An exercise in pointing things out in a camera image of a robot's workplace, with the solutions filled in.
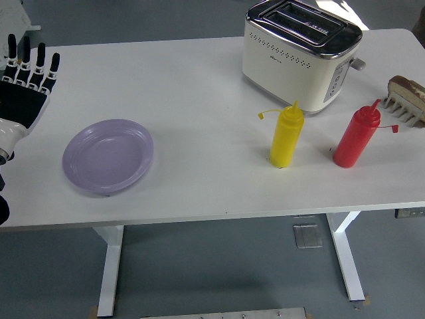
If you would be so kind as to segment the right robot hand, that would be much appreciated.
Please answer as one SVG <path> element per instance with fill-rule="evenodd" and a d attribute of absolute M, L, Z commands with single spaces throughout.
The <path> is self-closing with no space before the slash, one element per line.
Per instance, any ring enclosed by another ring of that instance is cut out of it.
<path fill-rule="evenodd" d="M 425 24 L 425 7 L 420 11 L 420 16 L 412 28 L 412 33 L 416 36 L 424 36 Z"/>

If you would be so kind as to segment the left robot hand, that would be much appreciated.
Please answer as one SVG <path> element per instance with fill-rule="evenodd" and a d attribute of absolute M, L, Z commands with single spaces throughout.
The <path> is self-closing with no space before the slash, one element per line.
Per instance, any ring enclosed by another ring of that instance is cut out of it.
<path fill-rule="evenodd" d="M 56 83 L 60 55 L 54 53 L 48 72 L 45 68 L 46 47 L 37 48 L 35 67 L 31 66 L 31 43 L 24 37 L 21 62 L 18 61 L 17 41 L 8 36 L 8 59 L 1 77 L 1 158 L 8 161 L 18 141 L 27 137 L 48 105 Z"/>

